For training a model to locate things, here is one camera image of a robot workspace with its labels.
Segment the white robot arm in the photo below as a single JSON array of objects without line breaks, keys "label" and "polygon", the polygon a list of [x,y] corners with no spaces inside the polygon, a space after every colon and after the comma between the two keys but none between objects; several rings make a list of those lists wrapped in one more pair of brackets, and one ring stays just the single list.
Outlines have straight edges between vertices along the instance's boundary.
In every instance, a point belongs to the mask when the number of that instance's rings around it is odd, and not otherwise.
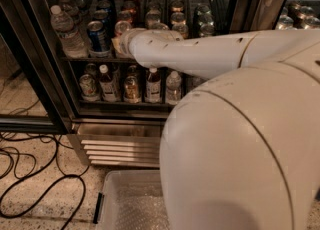
[{"label": "white robot arm", "polygon": [[320,187],[320,32],[199,39],[133,29],[121,52],[202,84],[174,107],[160,145],[171,230],[306,230]]}]

